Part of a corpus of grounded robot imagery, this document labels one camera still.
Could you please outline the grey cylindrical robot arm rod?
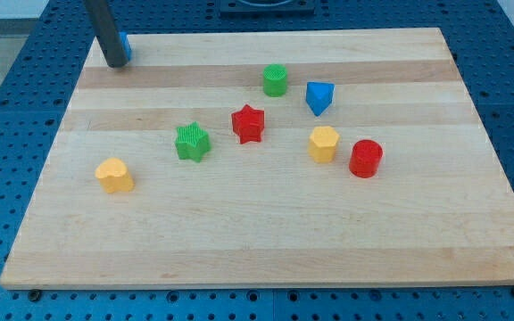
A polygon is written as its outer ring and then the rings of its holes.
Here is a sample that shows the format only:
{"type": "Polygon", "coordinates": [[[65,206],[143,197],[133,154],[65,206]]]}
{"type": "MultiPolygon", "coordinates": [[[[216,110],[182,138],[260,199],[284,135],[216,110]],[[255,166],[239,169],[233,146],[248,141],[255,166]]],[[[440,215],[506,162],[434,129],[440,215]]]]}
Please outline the grey cylindrical robot arm rod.
{"type": "Polygon", "coordinates": [[[131,60],[128,35],[118,31],[107,0],[83,0],[104,59],[111,68],[121,68],[131,60]]]}

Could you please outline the dark robot base mount plate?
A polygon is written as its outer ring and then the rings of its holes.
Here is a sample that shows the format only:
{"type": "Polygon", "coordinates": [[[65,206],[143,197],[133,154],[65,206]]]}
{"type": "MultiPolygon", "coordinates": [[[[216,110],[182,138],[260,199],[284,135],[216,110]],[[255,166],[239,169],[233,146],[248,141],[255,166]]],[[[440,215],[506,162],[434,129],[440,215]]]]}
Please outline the dark robot base mount plate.
{"type": "Polygon", "coordinates": [[[315,11],[315,0],[218,0],[220,16],[238,14],[304,13],[315,11]]]}

